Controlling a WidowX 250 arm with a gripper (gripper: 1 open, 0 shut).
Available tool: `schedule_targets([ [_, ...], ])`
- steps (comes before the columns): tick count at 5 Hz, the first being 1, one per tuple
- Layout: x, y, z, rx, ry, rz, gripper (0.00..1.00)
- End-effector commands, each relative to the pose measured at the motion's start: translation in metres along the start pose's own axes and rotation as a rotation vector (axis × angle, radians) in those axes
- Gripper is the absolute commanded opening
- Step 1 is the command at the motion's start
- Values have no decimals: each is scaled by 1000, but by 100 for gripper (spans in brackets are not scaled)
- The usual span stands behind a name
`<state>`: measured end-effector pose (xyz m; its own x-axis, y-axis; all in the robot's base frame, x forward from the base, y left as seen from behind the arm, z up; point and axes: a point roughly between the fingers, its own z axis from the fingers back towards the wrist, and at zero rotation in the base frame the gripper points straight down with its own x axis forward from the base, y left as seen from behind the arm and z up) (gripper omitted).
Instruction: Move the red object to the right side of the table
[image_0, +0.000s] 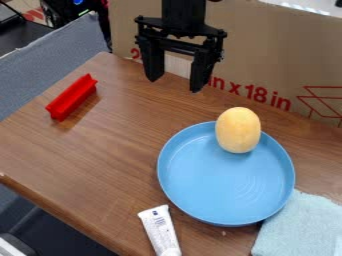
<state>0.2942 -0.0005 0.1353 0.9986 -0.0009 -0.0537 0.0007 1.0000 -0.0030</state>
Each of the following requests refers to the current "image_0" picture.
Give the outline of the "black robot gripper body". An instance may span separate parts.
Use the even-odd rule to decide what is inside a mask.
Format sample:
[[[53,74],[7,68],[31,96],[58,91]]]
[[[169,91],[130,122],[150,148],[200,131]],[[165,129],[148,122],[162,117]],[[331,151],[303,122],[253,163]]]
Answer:
[[[221,60],[226,32],[205,24],[205,6],[209,0],[161,0],[161,16],[134,18],[137,36],[160,41],[164,52],[193,57],[197,46],[212,49],[216,62]]]

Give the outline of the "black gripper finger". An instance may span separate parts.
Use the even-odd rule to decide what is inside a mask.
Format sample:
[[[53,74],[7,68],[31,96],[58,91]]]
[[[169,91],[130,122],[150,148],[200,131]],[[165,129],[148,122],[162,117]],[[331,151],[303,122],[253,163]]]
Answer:
[[[164,49],[158,40],[144,36],[136,37],[140,48],[144,73],[146,79],[154,82],[164,74]]]
[[[216,63],[216,54],[212,49],[197,46],[193,50],[193,60],[190,63],[189,91],[196,93],[208,83],[213,65]]]

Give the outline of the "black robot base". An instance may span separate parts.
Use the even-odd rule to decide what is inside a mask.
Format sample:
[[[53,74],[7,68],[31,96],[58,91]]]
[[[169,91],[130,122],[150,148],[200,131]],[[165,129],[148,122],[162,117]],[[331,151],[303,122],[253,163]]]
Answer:
[[[112,49],[108,18],[109,0],[38,0],[45,21],[60,28],[84,14],[94,12],[108,49]]]

